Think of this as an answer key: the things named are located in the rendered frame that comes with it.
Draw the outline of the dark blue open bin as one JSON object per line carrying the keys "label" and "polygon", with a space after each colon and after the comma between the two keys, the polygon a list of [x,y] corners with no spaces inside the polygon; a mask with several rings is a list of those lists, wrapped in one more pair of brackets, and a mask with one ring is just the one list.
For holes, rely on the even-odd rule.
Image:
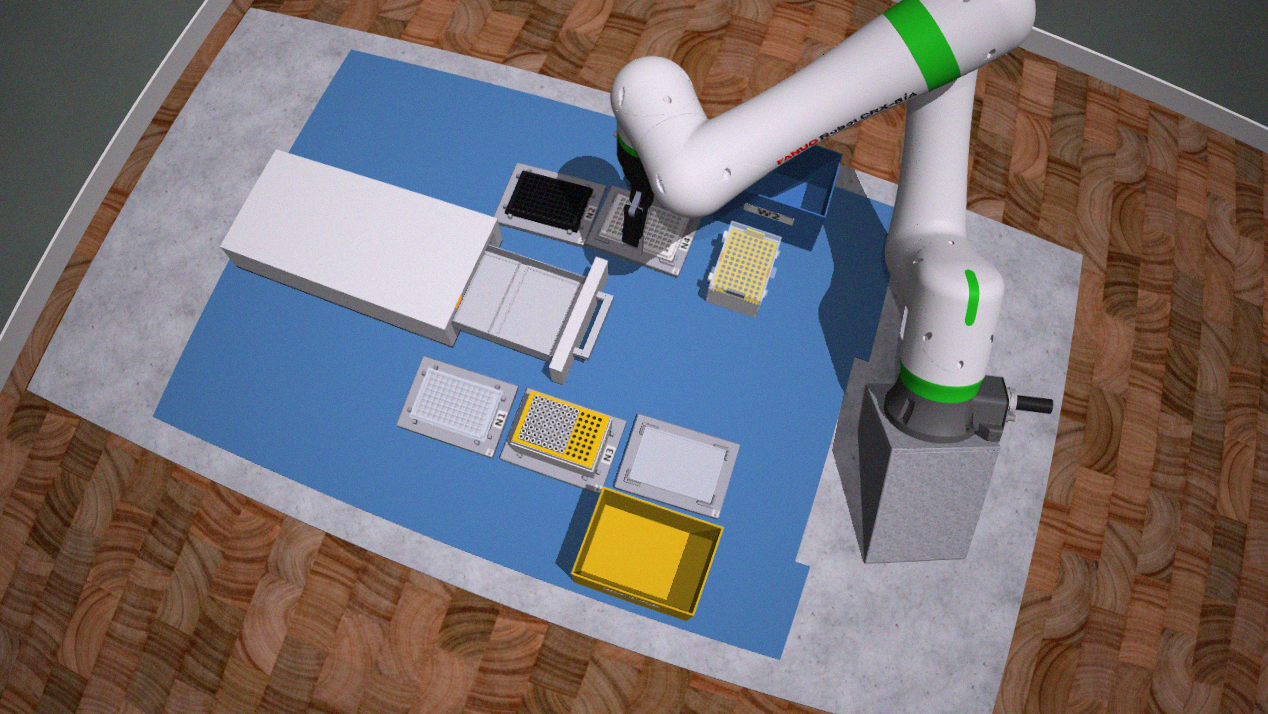
{"label": "dark blue open bin", "polygon": [[741,191],[714,212],[713,219],[748,224],[812,252],[831,204],[842,156],[814,145]]}

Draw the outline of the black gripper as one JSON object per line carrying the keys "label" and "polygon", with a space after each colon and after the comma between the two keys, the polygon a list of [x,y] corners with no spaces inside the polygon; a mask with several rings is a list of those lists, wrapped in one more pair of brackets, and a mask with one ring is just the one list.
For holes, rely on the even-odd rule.
{"label": "black gripper", "polygon": [[626,205],[624,205],[624,224],[621,231],[623,242],[626,243],[626,252],[642,256],[643,242],[644,242],[643,230],[645,224],[647,211],[650,207],[650,204],[659,208],[662,208],[662,205],[656,199],[648,179],[635,178],[631,174],[626,172],[624,169],[623,172],[626,180],[631,183],[630,186],[633,185],[629,198],[631,204],[628,203]]}

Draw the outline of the yellow open bin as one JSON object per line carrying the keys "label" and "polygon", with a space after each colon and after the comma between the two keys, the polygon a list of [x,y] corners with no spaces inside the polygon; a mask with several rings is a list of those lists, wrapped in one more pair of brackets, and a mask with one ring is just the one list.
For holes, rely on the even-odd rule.
{"label": "yellow open bin", "polygon": [[689,621],[723,529],[604,487],[571,574],[574,583]]}

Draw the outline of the blue bench mat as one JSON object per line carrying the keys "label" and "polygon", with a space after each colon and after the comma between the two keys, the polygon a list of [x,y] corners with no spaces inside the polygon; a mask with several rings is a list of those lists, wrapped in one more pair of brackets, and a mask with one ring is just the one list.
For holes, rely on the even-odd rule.
{"label": "blue bench mat", "polygon": [[[288,153],[495,217],[515,165],[631,191],[616,117],[350,49]],[[588,276],[612,304],[564,386],[550,361],[460,331],[454,347],[227,263],[153,419],[312,490],[574,594],[781,659],[796,561],[855,356],[888,292],[893,205],[838,186],[810,251],[780,241],[756,318],[706,302],[730,224],[702,217],[678,278],[500,224],[500,249]],[[422,356],[519,386],[495,458],[396,424]],[[500,455],[525,391],[741,444],[694,618],[574,583],[598,495]]]}

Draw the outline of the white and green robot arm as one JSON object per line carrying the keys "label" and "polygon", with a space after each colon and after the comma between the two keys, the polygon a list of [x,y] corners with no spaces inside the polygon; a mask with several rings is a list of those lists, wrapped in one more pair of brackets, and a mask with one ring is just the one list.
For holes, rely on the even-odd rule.
{"label": "white and green robot arm", "polygon": [[1035,15],[1035,0],[902,0],[710,120],[678,63],[633,60],[610,93],[618,161],[649,180],[664,209],[700,218],[806,148],[907,101],[885,261],[908,313],[884,412],[926,443],[975,432],[1000,443],[1014,410],[1052,413],[1052,399],[987,375],[1006,287],[966,240],[967,156],[978,68],[1022,44]]}

